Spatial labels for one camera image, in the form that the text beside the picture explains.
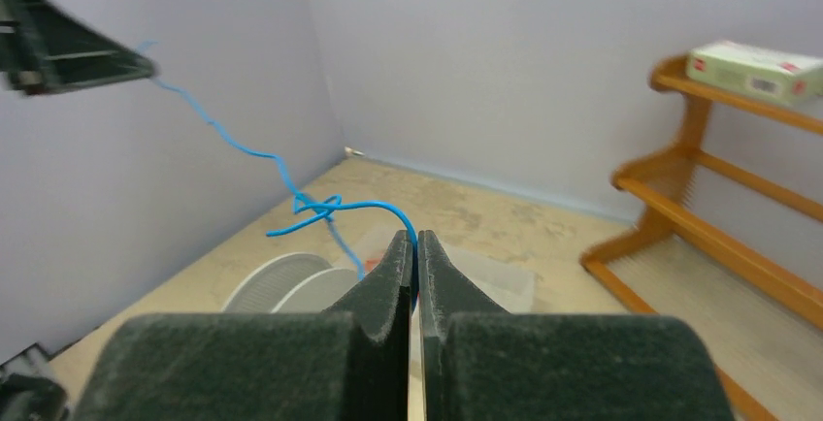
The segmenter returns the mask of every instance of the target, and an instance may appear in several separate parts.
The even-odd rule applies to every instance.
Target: shelf rack
[[[821,136],[823,120],[692,81],[685,74],[686,59],[680,55],[661,61],[649,79],[652,89],[677,92],[685,99],[684,117],[675,139],[659,151],[624,164],[611,177],[615,188],[643,200],[643,214],[629,232],[585,251],[580,263],[628,309],[655,313],[652,306],[609,269],[608,263],[679,236],[816,328],[823,329],[823,291],[685,207],[695,170],[704,167],[823,222],[820,203],[701,150],[713,103]],[[722,369],[718,368],[718,374],[740,413],[748,419],[776,419]]]

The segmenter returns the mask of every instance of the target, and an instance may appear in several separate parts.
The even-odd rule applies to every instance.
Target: red object
[[[783,69],[785,69],[789,72],[795,72],[799,69],[799,67],[797,65],[792,64],[791,62],[783,62],[782,64],[780,64],[780,67],[782,67]]]
[[[366,260],[366,262],[363,263],[363,267],[366,269],[366,272],[370,273],[376,265],[380,264],[380,259],[382,258],[372,258]]]

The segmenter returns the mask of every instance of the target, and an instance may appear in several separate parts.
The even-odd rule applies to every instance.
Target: floor
[[[333,168],[307,191],[315,197],[341,193],[348,201],[391,202],[418,230],[434,230],[446,243],[534,272],[535,312],[625,312],[577,258],[627,224],[358,158]],[[375,225],[397,223],[382,210],[345,212],[337,219],[352,243]],[[321,225],[276,241],[263,236],[293,221],[290,202],[277,206],[54,359],[72,399],[80,395],[106,340],[128,317],[153,311],[218,311],[248,273],[286,252],[311,251],[332,262],[341,257]],[[761,402],[775,414],[819,419],[815,413],[823,412],[823,339],[768,300],[752,298],[744,284],[691,248],[678,242],[662,248],[614,264],[615,271],[653,306],[692,323],[712,355],[723,360],[721,365],[731,365],[727,372],[763,397]],[[676,267],[660,267],[673,258]],[[413,377],[410,419],[422,419],[423,409],[421,382]]]

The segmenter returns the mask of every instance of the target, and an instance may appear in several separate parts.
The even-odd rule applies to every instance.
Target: beige floor
[[[348,159],[312,182],[307,187],[307,191],[315,197],[341,193],[347,201],[382,199],[391,202],[409,215],[417,229],[434,230],[442,240],[454,246],[535,272],[537,282],[534,311],[624,312],[623,306],[580,267],[577,257],[587,246],[623,231],[627,228],[625,224],[575,211],[538,205],[512,196],[431,178],[362,159]],[[396,222],[390,213],[382,210],[341,212],[337,215],[337,219],[343,236],[351,243],[356,243],[375,225]],[[285,238],[267,239],[263,236],[264,231],[285,227],[293,221],[290,203],[286,202],[274,208],[55,358],[52,364],[72,399],[76,400],[81,393],[105,341],[128,317],[152,311],[218,311],[238,283],[248,273],[272,257],[296,250],[316,252],[330,261],[335,261],[341,256],[325,228],[319,224]],[[668,253],[664,251],[664,254],[658,256],[644,256],[642,261],[629,261],[625,264],[616,264],[614,267],[622,268],[618,273],[625,275],[627,281],[636,282],[632,284],[638,287],[642,296],[650,294],[649,301],[653,306],[660,307],[665,312],[683,315],[695,325],[701,336],[708,342],[712,354],[725,358],[733,366],[737,365],[737,373],[734,371],[729,371],[729,373],[733,377],[746,378],[746,381],[741,381],[742,385],[753,387],[752,392],[756,391],[758,396],[768,397],[771,394],[770,408],[776,407],[782,410],[781,413],[790,414],[784,419],[821,419],[819,417],[807,418],[806,414],[813,412],[810,410],[817,407],[813,400],[819,397],[814,397],[813,394],[815,388],[821,388],[815,384],[820,382],[816,378],[817,367],[823,358],[809,365],[811,370],[798,369],[799,360],[797,358],[792,360],[794,363],[784,360],[787,352],[790,354],[791,351],[797,349],[806,352],[803,354],[804,358],[814,355],[823,356],[823,340],[815,340],[817,335],[809,334],[807,329],[800,324],[794,327],[793,325],[786,327],[785,323],[778,323],[777,327],[762,325],[752,316],[757,312],[769,316],[778,312],[773,309],[769,310],[768,307],[772,306],[769,303],[758,302],[759,308],[753,308],[751,312],[745,314],[747,320],[731,327],[724,324],[734,321],[732,312],[718,314],[722,316],[722,319],[717,321],[719,324],[714,325],[712,325],[713,311],[711,308],[701,308],[702,313],[684,312],[684,310],[695,308],[689,306],[684,308],[682,306],[684,303],[694,303],[694,300],[701,300],[705,297],[705,293],[703,296],[700,294],[703,290],[700,280],[723,280],[723,276],[705,273],[703,275],[681,274],[680,276],[675,275],[674,278],[664,278],[660,274],[647,274],[639,269],[648,267],[649,264],[653,265],[655,261],[658,263],[670,261],[672,259],[671,248],[681,248],[687,251],[678,256],[680,268],[675,269],[676,271],[688,270],[682,266],[688,266],[691,263],[708,264],[702,256],[688,253],[689,248],[676,244],[666,250],[669,251]],[[679,295],[675,293],[677,281],[689,279],[694,281],[691,286],[686,287],[686,291]],[[740,287],[732,288],[731,291],[727,287],[711,295],[715,299],[711,305],[718,306],[719,304],[723,307],[724,293],[742,293]],[[716,286],[708,287],[708,289],[715,290]],[[747,302],[745,297],[742,300],[742,302],[733,301],[738,309],[741,306],[751,306],[753,303],[751,300]],[[764,329],[763,332],[767,334],[800,332],[807,339],[802,340],[798,348],[782,345],[774,350],[769,348],[767,343],[771,342],[774,347],[777,340],[774,336],[771,340],[759,339],[757,336],[760,331],[756,329],[760,328]],[[755,339],[754,343],[747,343],[752,338]],[[736,348],[741,345],[748,348],[742,356],[736,353]],[[759,359],[759,363],[747,366],[746,358]],[[792,364],[795,366],[790,369],[791,371],[784,368]],[[772,375],[766,377],[762,374],[763,371],[771,371]],[[770,387],[785,385],[786,377],[789,379],[795,377],[794,382],[788,380],[790,387],[794,389],[788,389],[788,391],[775,389],[770,392]],[[413,378],[410,389],[410,419],[422,419],[422,400],[421,382]],[[804,409],[793,411],[792,406],[797,405],[804,406]]]

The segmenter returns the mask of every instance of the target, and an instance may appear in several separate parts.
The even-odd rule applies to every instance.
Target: black object
[[[154,65],[63,14],[48,0],[0,0],[0,71],[25,95],[144,79]]]
[[[0,421],[65,419],[66,392],[45,377],[11,374],[0,380]]]
[[[509,314],[432,232],[419,234],[417,251],[398,232],[380,264],[321,313],[132,319],[73,419],[404,420],[418,268],[428,419],[734,419],[681,321]]]

